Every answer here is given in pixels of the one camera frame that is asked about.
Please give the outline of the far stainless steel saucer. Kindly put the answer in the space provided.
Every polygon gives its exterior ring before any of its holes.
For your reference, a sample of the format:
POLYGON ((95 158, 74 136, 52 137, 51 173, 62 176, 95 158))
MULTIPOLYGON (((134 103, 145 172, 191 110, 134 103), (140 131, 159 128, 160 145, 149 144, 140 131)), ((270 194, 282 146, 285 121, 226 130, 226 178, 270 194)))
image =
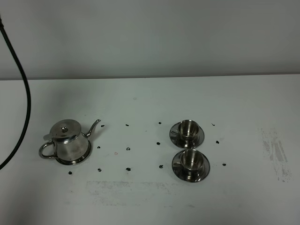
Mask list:
POLYGON ((181 139, 176 135, 172 135, 170 132, 169 137, 172 143, 181 149, 195 149, 203 143, 205 135, 203 129, 200 127, 199 135, 193 139, 181 139))

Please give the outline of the far stainless steel teacup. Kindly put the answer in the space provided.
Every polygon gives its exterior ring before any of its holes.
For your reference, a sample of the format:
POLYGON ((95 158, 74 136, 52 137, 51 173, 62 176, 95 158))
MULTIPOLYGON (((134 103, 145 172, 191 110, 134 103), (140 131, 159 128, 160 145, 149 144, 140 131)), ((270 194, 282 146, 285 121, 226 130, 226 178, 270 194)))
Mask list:
POLYGON ((193 120, 182 120, 176 123, 170 130, 172 135, 181 139, 193 139, 199 135, 200 126, 193 120))

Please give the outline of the stainless steel teapot saucer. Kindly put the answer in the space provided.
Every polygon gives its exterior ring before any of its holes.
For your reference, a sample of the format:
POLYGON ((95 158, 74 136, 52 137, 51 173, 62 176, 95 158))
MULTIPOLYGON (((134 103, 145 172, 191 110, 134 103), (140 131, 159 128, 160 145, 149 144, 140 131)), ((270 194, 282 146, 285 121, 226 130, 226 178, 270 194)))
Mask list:
POLYGON ((75 144, 69 147, 68 143, 62 145, 62 150, 57 147, 56 160, 63 165, 76 165, 86 160, 91 154, 91 143, 75 144))

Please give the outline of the stainless steel teacup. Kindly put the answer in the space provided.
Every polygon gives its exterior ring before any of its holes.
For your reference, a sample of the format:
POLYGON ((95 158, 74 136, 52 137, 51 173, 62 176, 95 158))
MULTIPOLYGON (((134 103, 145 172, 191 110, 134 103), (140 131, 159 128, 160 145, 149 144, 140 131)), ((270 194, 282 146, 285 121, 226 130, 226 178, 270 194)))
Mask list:
POLYGON ((181 139, 193 139, 199 135, 200 126, 193 120, 182 120, 176 123, 170 130, 172 135, 181 139))
POLYGON ((172 166, 177 166, 188 172, 199 171, 203 165, 203 154, 197 150, 182 150, 172 160, 172 166))

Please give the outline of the near stainless steel teacup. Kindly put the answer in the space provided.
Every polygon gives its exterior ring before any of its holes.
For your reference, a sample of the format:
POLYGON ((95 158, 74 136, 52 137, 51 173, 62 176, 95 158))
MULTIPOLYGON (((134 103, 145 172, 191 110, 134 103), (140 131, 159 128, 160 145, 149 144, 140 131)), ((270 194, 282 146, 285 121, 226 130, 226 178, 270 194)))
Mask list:
POLYGON ((203 154, 197 150, 182 150, 172 160, 172 166, 177 166, 188 172, 199 171, 203 165, 203 154))

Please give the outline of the near stainless steel saucer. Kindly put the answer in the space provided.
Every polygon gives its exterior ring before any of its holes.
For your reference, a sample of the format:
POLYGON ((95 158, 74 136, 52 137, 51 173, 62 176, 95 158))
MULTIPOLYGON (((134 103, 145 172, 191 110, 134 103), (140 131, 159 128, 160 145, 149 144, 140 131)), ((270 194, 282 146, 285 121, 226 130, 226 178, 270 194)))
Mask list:
POLYGON ((204 157, 204 165, 202 169, 200 169, 199 171, 188 172, 177 166, 172 166, 172 170, 174 174, 183 181, 192 182, 192 183, 200 182, 203 179, 205 179, 210 172, 210 163, 204 154, 203 157, 204 157))

